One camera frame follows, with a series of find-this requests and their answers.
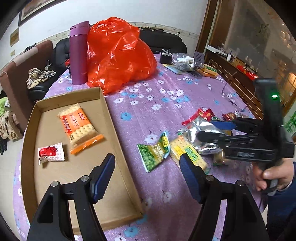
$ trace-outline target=finger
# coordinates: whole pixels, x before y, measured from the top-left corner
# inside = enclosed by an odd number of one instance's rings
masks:
[[[266,181],[255,181],[255,185],[258,191],[260,191],[261,189],[265,190],[267,188],[267,183]]]
[[[261,170],[257,164],[253,164],[253,174],[257,180],[263,180],[262,173],[263,170]]]
[[[263,178],[272,180],[272,179],[280,179],[289,176],[291,169],[287,167],[287,165],[283,164],[277,167],[268,168],[263,172]]]

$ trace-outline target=wooden cabinet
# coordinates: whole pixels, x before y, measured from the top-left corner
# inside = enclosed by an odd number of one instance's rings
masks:
[[[263,118],[261,103],[255,96],[255,87],[252,80],[225,58],[209,50],[206,51],[205,63],[213,66],[225,81],[232,86],[257,119]]]

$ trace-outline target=human hand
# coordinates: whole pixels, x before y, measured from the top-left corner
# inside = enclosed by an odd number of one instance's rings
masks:
[[[282,190],[290,184],[294,177],[293,159],[283,158],[283,163],[280,166],[275,166],[262,171],[256,162],[253,162],[253,173],[255,178],[256,189],[260,191],[267,188],[267,183],[264,179],[278,179],[277,190]]]

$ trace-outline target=sleeve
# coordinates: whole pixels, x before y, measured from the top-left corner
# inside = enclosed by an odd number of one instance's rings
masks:
[[[284,191],[277,191],[268,196],[267,231],[270,240],[277,240],[288,226],[296,210],[296,164],[294,162],[294,178],[291,186]]]

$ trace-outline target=red plastic bag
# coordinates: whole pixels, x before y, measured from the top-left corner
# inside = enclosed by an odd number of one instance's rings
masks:
[[[88,34],[87,85],[99,86],[108,94],[129,81],[144,80],[152,75],[157,63],[139,36],[139,28],[116,17],[93,25]]]

